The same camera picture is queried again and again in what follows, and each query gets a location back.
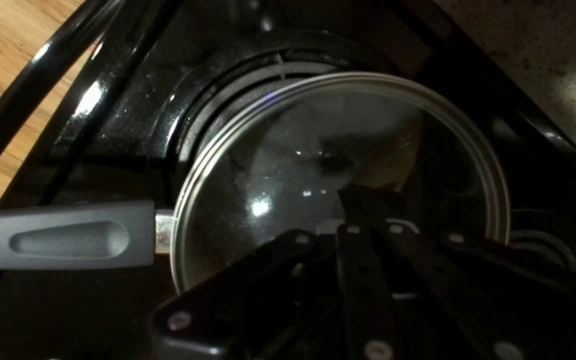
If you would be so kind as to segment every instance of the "cookware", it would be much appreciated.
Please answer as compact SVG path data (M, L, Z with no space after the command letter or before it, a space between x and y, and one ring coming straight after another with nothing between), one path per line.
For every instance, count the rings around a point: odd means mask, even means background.
M402 192L406 216L424 229L508 240L508 194L491 146L454 105L410 80L300 80L197 147L174 212L149 200L0 210L0 269L132 267L169 249L181 291L276 234L343 217L336 191L349 183Z

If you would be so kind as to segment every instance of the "speckled countertop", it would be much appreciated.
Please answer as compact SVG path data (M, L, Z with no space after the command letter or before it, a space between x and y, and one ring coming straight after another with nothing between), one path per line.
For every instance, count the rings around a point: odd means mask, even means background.
M576 143L576 0L435 0Z

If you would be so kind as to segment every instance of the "gray handle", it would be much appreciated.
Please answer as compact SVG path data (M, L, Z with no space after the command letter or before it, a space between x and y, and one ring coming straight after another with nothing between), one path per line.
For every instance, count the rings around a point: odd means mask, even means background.
M154 237L150 200L0 210L0 269L148 265Z

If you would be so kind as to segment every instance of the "stovetop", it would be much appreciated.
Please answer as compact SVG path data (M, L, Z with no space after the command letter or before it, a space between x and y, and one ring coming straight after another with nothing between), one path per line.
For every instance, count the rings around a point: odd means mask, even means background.
M0 208L172 207L199 136L189 119L256 70L295 66L299 78L328 66L392 73L451 100L501 161L512 230L553 234L576 255L576 146L430 0L227 4L127 1ZM147 316L173 295L163 256L144 268L0 271L0 358L149 358Z

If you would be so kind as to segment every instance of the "glass lid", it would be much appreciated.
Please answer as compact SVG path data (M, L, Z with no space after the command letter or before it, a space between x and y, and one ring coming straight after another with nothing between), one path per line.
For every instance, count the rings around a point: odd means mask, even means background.
M422 231L507 239L503 174L466 116L409 80L335 73L258 100L201 152L177 207L178 289L287 230L343 219L350 184L402 193Z

